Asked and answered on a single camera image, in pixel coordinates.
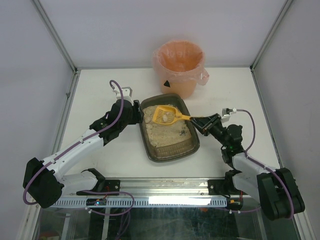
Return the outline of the yellow litter scoop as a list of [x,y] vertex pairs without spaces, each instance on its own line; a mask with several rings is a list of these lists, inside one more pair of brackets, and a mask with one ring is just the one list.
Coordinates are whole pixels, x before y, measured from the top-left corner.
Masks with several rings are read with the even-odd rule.
[[177,121],[189,121],[191,116],[183,115],[176,107],[158,105],[154,111],[152,121],[159,125],[172,125]]

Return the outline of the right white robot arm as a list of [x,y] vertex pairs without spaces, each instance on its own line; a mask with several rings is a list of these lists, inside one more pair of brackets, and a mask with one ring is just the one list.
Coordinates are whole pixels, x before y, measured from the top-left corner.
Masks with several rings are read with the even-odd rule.
[[274,168],[251,157],[242,146],[241,125],[223,126],[222,117],[191,117],[192,125],[204,136],[221,144],[223,161],[232,169],[225,174],[229,188],[242,191],[256,200],[266,217],[292,219],[305,211],[305,203],[288,168]]

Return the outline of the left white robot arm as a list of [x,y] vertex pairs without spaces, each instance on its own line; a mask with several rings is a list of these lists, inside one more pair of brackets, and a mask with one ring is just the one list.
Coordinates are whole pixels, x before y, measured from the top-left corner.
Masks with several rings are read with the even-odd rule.
[[27,195],[43,209],[51,207],[63,195],[103,194],[106,178],[95,168],[67,174],[82,158],[116,139],[128,125],[143,122],[144,113],[138,100],[117,100],[105,116],[94,121],[74,143],[42,160],[32,158],[25,169],[23,201]]

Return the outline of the orange trash bin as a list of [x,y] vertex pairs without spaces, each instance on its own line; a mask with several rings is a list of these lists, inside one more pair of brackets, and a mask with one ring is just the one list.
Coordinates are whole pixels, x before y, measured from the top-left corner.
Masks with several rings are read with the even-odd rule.
[[164,77],[159,77],[160,89],[163,94],[177,94],[182,99],[189,98],[195,91],[196,80],[172,82]]

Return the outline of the grey plastic litter box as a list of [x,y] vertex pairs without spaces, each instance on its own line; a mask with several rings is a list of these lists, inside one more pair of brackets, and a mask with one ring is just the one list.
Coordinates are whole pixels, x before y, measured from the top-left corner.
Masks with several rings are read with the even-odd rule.
[[[142,110],[155,105],[172,105],[178,108],[182,114],[190,114],[185,102],[179,95],[175,93],[156,95],[143,100],[140,104]],[[194,154],[200,147],[200,140],[195,127],[189,121],[186,121],[185,124],[187,127],[185,132],[190,132],[189,139],[178,143],[169,144],[167,146],[152,146],[151,140],[147,133],[146,122],[143,121],[139,127],[148,158],[156,163],[164,163],[175,161]]]

